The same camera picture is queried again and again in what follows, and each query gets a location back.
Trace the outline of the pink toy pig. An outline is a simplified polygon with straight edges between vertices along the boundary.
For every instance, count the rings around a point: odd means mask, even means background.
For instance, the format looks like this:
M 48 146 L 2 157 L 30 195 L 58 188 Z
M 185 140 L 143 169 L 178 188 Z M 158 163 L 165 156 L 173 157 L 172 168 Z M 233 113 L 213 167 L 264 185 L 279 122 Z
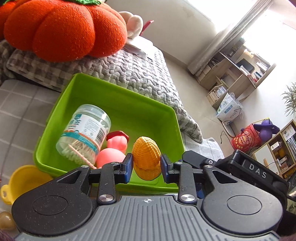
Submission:
M 101 150 L 96 158 L 96 167 L 99 169 L 107 163 L 123 162 L 129 140 L 130 137 L 123 131 L 110 132 L 106 136 L 106 148 Z

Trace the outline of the toy corn cob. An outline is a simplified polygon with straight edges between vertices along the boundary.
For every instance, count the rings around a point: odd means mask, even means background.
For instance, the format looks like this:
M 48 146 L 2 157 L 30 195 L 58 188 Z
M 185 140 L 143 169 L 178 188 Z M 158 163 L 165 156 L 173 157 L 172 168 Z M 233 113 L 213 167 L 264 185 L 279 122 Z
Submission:
M 151 181 L 161 173 L 161 151 L 154 140 L 139 137 L 132 148 L 133 168 L 139 178 Z

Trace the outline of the cotton swab jar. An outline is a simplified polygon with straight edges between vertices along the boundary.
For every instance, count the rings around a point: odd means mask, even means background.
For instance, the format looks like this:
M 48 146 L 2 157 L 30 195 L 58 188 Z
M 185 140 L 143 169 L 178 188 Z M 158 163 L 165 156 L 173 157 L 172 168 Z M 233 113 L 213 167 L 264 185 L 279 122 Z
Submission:
M 78 165 L 95 165 L 111 128 L 111 120 L 101 108 L 83 104 L 74 112 L 57 144 L 58 153 Z

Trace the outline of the tan rubber octopus toy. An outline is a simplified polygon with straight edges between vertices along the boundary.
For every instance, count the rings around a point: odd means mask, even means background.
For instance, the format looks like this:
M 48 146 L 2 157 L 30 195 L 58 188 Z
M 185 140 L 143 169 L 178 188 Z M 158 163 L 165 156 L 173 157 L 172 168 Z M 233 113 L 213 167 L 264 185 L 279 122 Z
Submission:
M 15 222 L 11 214 L 7 211 L 0 213 L 0 229 L 1 230 L 14 230 L 16 228 Z

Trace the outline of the red snack bucket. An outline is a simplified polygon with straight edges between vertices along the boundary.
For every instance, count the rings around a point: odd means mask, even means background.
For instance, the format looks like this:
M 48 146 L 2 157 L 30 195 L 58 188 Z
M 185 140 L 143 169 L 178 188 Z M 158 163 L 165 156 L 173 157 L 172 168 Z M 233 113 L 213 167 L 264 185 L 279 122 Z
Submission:
M 261 145 L 261 139 L 259 132 L 254 128 L 254 124 L 250 124 L 242 129 L 241 132 L 232 139 L 231 145 L 233 149 L 245 153 L 252 148 L 259 147 Z

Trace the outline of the purple plush toy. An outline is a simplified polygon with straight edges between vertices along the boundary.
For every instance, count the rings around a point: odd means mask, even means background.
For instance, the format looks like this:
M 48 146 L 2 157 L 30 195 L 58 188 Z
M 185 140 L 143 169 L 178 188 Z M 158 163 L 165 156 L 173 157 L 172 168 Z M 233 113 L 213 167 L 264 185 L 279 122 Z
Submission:
M 261 123 L 252 123 L 248 127 L 260 137 L 260 140 L 265 143 L 269 141 L 273 135 L 276 135 L 280 129 L 269 118 L 265 118 Z

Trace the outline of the white paper shopping bag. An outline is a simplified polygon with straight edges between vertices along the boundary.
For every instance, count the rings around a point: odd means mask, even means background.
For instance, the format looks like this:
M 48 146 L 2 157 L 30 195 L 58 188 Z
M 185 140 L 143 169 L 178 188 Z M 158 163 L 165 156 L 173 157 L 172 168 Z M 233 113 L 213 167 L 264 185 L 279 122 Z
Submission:
M 227 93 L 217 109 L 216 117 L 225 125 L 230 125 L 243 113 L 242 104 L 234 93 Z

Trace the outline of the green plastic storage bin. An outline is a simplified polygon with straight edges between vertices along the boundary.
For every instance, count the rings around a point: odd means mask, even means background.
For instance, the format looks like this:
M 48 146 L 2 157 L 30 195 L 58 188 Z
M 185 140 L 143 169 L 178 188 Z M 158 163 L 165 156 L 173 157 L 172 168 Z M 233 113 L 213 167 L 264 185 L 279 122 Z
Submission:
M 127 152 L 137 138 L 145 136 L 156 142 L 171 162 L 180 160 L 184 145 L 175 111 L 156 100 L 104 80 L 75 74 L 56 101 L 43 135 L 38 139 L 33 159 L 39 170 L 59 177 L 77 164 L 62 157 L 56 143 L 76 109 L 92 104 L 103 109 L 111 119 L 111 131 L 129 136 Z

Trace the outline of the yellow toy pot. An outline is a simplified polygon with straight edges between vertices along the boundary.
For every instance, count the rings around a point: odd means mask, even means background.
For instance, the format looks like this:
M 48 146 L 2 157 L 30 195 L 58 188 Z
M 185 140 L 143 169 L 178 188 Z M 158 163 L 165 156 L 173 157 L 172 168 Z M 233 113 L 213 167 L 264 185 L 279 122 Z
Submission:
M 12 173 L 9 183 L 1 187 L 1 199 L 5 204 L 12 205 L 24 193 L 51 180 L 53 178 L 49 174 L 34 165 L 21 166 Z

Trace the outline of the wooden shelf desk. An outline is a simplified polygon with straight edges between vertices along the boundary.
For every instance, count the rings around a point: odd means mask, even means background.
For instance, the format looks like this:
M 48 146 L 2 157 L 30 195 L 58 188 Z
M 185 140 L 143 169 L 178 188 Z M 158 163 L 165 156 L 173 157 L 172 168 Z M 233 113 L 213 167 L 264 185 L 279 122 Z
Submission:
M 197 81 L 209 91 L 206 97 L 217 109 L 228 93 L 234 94 L 239 101 L 245 100 L 275 67 L 276 64 L 270 64 L 248 49 L 245 40 L 240 38 L 230 49 L 216 53 Z

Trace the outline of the grey checked quilt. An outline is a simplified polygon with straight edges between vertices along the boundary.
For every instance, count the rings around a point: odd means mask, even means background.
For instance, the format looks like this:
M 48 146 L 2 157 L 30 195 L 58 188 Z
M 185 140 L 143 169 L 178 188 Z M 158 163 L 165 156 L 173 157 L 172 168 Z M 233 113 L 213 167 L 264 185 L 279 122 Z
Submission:
M 73 62 L 52 63 L 31 52 L 18 50 L 6 40 L 1 41 L 1 82 L 20 77 L 61 92 L 76 73 L 105 80 L 172 107 L 180 131 L 198 143 L 203 141 L 202 131 L 184 109 L 163 53 L 156 47 L 147 59 L 120 50 L 102 58 L 84 57 Z

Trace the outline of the grey curtain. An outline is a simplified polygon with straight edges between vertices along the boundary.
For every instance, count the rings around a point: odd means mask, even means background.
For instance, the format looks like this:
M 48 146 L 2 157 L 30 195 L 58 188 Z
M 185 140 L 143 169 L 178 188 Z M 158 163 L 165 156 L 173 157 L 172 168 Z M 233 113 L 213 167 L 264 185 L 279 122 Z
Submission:
M 187 66 L 198 76 L 211 58 L 238 40 L 251 25 L 272 6 L 273 1 L 217 1 L 211 7 L 215 13 L 218 33 L 205 49 Z

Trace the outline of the right orange pumpkin cushion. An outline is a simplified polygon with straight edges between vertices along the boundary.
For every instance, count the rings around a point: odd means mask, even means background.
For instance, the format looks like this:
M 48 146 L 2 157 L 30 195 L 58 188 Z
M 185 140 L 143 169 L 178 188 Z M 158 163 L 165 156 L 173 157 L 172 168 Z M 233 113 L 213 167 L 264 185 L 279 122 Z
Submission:
M 126 23 L 103 1 L 23 1 L 4 24 L 4 39 L 50 62 L 105 57 L 126 43 Z

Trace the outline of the orange pumpkin cushion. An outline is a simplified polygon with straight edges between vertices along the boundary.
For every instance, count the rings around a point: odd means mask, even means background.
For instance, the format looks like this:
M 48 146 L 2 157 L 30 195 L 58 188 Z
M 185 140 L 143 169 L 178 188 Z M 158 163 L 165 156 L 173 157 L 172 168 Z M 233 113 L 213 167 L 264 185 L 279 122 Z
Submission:
M 50 62 L 105 57 L 126 43 L 126 23 L 103 1 L 23 1 L 4 24 L 4 39 Z
M 1 14 L 0 14 L 0 40 L 4 39 L 4 24 L 8 19 L 11 12 L 17 8 L 23 1 L 16 0 L 16 1 L 1 1 Z

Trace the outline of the white pink plush toy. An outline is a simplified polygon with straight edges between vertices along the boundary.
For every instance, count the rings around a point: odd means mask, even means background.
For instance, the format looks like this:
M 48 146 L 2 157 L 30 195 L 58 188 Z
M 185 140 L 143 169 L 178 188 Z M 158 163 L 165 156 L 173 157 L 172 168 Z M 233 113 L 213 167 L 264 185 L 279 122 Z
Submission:
M 134 39 L 139 36 L 144 26 L 142 17 L 134 15 L 128 11 L 120 11 L 119 14 L 123 17 L 126 23 L 128 39 Z

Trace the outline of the left orange pumpkin cushion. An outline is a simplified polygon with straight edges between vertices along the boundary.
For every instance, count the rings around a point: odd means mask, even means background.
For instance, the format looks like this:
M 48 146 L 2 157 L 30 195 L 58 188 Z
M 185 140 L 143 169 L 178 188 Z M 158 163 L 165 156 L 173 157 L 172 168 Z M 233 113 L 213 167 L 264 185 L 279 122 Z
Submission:
M 1 14 L 0 14 L 0 40 L 4 39 L 4 24 L 8 19 L 11 12 L 17 8 L 23 1 L 16 0 L 16 1 L 1 1 Z

